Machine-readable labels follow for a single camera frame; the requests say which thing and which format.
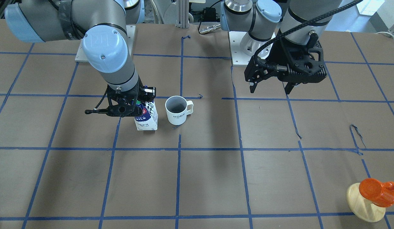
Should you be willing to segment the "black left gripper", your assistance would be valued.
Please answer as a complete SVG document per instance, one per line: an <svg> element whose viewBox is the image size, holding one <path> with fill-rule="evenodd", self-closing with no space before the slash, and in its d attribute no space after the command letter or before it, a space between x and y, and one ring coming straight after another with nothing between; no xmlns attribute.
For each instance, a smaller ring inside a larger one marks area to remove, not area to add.
<svg viewBox="0 0 394 229"><path fill-rule="evenodd" d="M296 84L321 82L325 79L325 64L318 34L312 33L304 45L280 38L273 43L266 59L258 59L257 62L250 59L244 77L249 82L250 93L254 93L260 81L270 77L286 82L286 95Z"/></svg>

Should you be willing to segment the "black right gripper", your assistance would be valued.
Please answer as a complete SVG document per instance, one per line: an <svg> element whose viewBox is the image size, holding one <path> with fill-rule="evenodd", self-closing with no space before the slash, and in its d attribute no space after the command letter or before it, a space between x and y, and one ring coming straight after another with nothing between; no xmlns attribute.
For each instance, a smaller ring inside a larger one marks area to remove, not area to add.
<svg viewBox="0 0 394 229"><path fill-rule="evenodd" d="M117 91L110 86L107 86L107 116L140 116L142 115L142 109L136 105L136 102L140 99L141 102L153 102L156 97L156 87L143 87L141 80L135 84L135 87L128 91Z"/></svg>

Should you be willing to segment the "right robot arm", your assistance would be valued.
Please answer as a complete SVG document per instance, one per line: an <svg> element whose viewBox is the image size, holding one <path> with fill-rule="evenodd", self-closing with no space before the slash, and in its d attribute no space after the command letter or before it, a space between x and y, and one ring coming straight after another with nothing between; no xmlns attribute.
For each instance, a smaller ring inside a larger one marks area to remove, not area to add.
<svg viewBox="0 0 394 229"><path fill-rule="evenodd" d="M4 10L10 31L21 41L81 40L89 63L107 82L108 107L86 110L107 116L141 116L155 87L143 86L128 48L128 24L144 20L143 0L23 0Z"/></svg>

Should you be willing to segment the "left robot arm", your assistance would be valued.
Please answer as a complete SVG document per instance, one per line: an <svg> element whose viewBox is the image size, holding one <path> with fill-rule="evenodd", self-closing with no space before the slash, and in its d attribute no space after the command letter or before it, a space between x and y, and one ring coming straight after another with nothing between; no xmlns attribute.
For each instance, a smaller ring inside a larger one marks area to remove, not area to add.
<svg viewBox="0 0 394 229"><path fill-rule="evenodd" d="M245 32L242 49L250 57L245 80L254 93L257 84L270 77L285 82L290 94L299 84L316 84L327 76L319 37L331 16L310 22L295 32L290 29L338 9L340 0L225 0L220 22L224 31Z"/></svg>

